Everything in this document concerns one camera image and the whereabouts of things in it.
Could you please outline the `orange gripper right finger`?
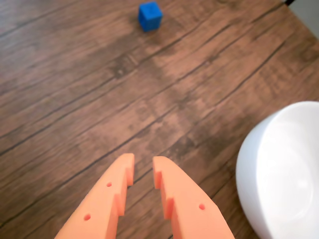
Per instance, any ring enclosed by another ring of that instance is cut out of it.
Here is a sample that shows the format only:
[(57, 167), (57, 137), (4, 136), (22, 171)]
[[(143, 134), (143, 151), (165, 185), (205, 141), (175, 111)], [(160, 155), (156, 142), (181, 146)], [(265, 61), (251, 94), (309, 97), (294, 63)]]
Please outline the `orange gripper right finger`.
[(172, 160), (153, 158), (155, 188), (161, 192), (163, 215), (175, 239), (232, 239), (217, 205)]

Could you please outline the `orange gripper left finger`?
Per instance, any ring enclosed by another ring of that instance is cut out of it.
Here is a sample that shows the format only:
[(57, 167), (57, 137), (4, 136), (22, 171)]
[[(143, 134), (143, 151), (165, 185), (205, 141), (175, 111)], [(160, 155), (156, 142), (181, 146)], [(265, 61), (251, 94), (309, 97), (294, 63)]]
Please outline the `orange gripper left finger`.
[(132, 153), (119, 156), (103, 173), (55, 236), (57, 239), (114, 239), (134, 181)]

